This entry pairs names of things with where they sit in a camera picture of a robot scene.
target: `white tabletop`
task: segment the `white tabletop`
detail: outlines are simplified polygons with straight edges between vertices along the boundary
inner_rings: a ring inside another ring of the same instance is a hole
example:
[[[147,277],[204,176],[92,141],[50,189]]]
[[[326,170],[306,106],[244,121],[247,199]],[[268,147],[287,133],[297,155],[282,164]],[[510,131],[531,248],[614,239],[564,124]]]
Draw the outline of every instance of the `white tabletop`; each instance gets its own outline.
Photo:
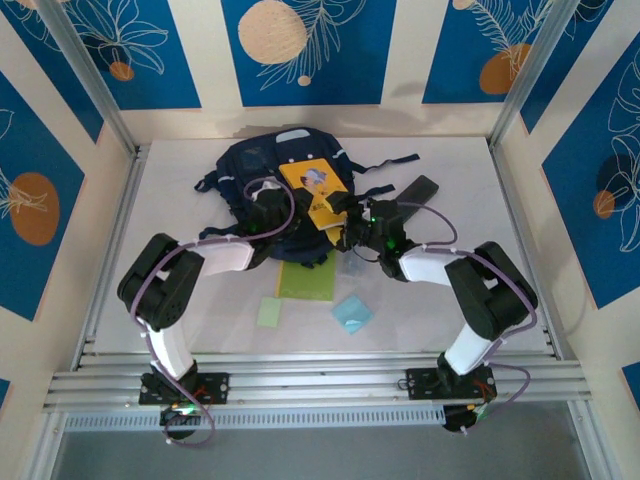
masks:
[[[193,190],[233,142],[179,140],[152,144],[100,316],[94,351],[144,351],[115,290],[154,234],[166,232],[187,241],[203,227],[234,223],[217,192],[201,194]],[[356,193],[393,183],[396,192],[385,196],[393,198],[424,174],[440,185],[429,205],[454,222],[460,234],[458,247],[473,249],[484,241],[497,241],[522,270],[523,261],[483,138],[348,138],[340,143],[352,160],[364,165],[419,153],[420,161],[356,175]],[[406,229],[416,242],[450,238],[443,222],[428,212],[418,212]],[[378,265],[366,264],[352,254],[339,254],[333,304],[287,299],[276,329],[258,327],[260,300],[274,295],[278,269],[279,262],[269,259],[249,272],[200,279],[182,323],[192,351],[438,352],[451,344],[464,325],[450,288],[400,283],[388,279]],[[330,311],[353,293],[375,316],[349,335]],[[537,328],[512,338],[503,350],[542,352],[545,348],[545,336]]]

